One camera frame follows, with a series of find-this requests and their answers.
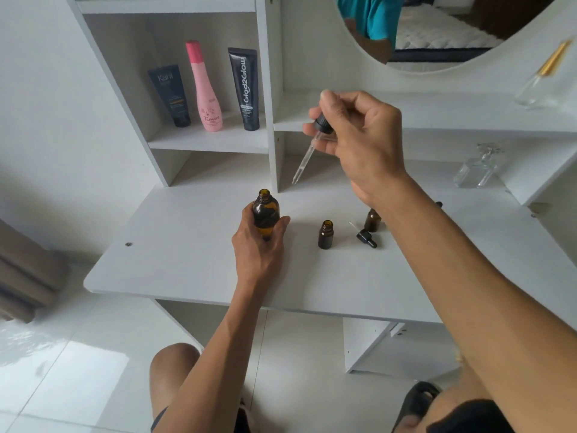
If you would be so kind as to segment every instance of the gold cap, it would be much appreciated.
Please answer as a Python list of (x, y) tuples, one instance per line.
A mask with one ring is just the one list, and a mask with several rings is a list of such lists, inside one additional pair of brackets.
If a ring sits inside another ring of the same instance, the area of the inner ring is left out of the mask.
[(547, 62), (545, 62), (543, 66), (539, 68), (537, 74), (541, 76), (554, 75), (559, 69), (559, 65), (561, 65), (561, 62), (565, 57), (565, 53), (567, 52), (567, 49), (569, 48), (572, 42), (573, 39), (568, 39), (560, 43), (557, 50), (555, 50), (553, 54), (549, 57), (549, 59), (547, 59)]

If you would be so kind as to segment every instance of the fingernail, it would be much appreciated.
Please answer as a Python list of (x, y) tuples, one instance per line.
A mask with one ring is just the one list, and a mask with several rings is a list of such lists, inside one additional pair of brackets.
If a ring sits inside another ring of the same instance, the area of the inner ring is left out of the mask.
[(327, 102), (328, 105), (336, 103), (336, 94), (330, 89), (323, 89), (321, 92), (321, 99)]

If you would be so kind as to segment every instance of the brown bottle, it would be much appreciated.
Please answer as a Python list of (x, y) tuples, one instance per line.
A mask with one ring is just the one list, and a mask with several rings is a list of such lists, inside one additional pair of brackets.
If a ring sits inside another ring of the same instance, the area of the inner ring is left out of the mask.
[(322, 223), (321, 230), (319, 231), (319, 247), (321, 249), (330, 249), (332, 246), (332, 236), (335, 232), (332, 229), (332, 222), (330, 220), (325, 220)]
[(269, 241), (272, 229), (280, 219), (280, 209), (278, 201), (266, 188), (258, 192), (258, 197), (253, 203), (253, 215), (258, 232), (265, 241)]
[(379, 229), (380, 223), (381, 223), (381, 217), (374, 210), (374, 208), (371, 208), (369, 213), (366, 215), (365, 229), (368, 232), (377, 232), (377, 229)]

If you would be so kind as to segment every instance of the leg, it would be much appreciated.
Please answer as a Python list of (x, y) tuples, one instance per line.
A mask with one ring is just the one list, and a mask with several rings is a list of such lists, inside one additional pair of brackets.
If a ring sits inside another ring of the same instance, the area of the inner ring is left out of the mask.
[(459, 382), (435, 398), (422, 420), (415, 416), (404, 417), (395, 433), (425, 433), (430, 424), (440, 421), (454, 408), (470, 400), (492, 400), (492, 398), (477, 374), (464, 361)]
[(198, 350), (188, 343), (175, 343), (156, 353), (150, 364), (153, 418), (172, 402), (198, 357)]

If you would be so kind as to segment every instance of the mirror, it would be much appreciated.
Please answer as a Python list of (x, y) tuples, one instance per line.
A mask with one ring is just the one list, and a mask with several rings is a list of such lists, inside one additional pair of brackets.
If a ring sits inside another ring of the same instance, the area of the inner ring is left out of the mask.
[(411, 72), (443, 70), (498, 46), (553, 0), (336, 0), (370, 56)]

